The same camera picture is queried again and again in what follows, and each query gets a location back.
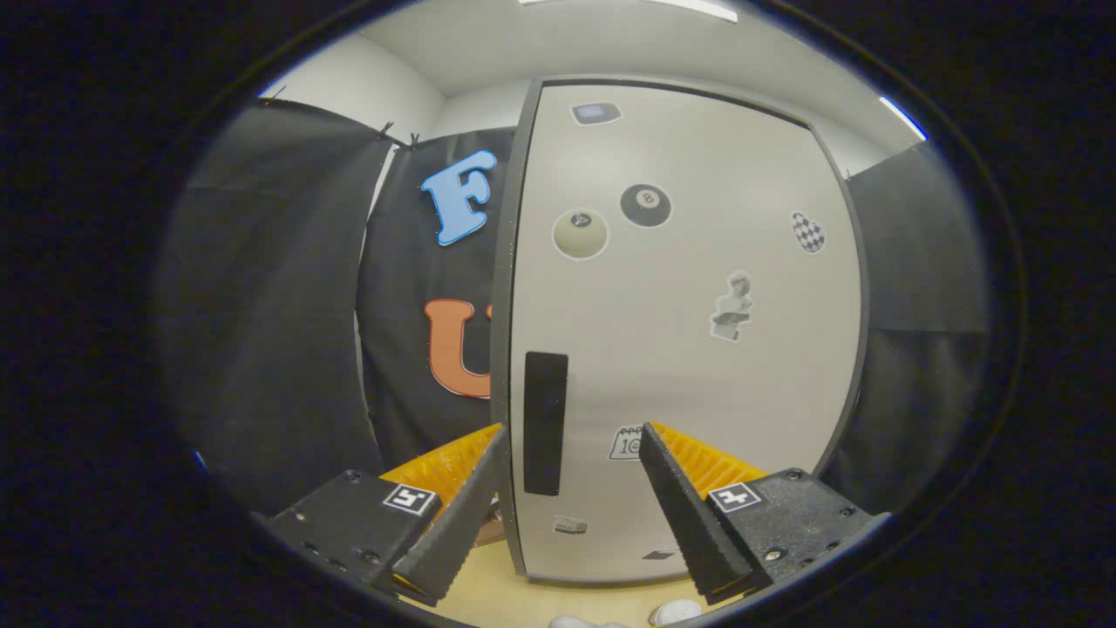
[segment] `ceiling light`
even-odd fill
[[[690,9],[691,11],[698,11],[700,13],[705,13],[706,16],[713,16],[714,18],[721,18],[722,20],[737,23],[735,11],[730,11],[724,7],[718,7],[716,4],[706,2],[705,0],[644,0],[644,2],[681,7],[683,9]]]
[[[907,117],[905,113],[901,112],[899,108],[896,107],[891,100],[881,96],[879,102],[883,103],[887,108],[892,109],[893,114],[899,116],[899,119],[906,123],[906,125],[911,127],[911,131],[914,131],[914,134],[917,135],[920,139],[922,139],[923,142],[926,141],[926,134],[918,128],[918,125],[915,124],[913,119]]]

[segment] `wooden table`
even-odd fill
[[[627,586],[532,582],[516,574],[508,542],[499,541],[472,549],[436,608],[401,599],[481,628],[547,628],[559,615],[646,628],[651,613],[671,600],[693,600],[708,611],[739,598],[710,607],[689,577]]]

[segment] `black curtain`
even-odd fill
[[[974,207],[930,143],[853,176],[868,267],[860,394],[821,480],[897,512],[953,453],[983,386],[990,302]]]
[[[490,322],[497,224],[514,128],[492,128],[401,147],[368,220],[360,263],[357,316],[364,347],[365,384],[381,453],[397,466],[491,423],[488,399],[443,388],[429,365],[430,321],[425,306],[437,298],[471,302],[462,360],[474,374],[489,373]],[[479,230],[440,245],[434,201],[420,189],[430,175],[490,151],[497,164],[479,171],[488,180],[487,214]]]
[[[327,110],[256,102],[173,213],[155,327],[180,431],[248,508],[278,512],[383,468],[358,375],[364,222],[391,142]]]

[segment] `ceiling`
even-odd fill
[[[916,141],[879,103],[879,94],[744,11],[739,23],[731,23],[642,0],[527,6],[518,0],[426,0],[362,33],[448,97],[549,74],[667,75],[738,86],[811,109],[888,153]]]

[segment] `black handle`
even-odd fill
[[[523,377],[523,491],[536,495],[558,495],[568,367],[568,356],[527,352]]]

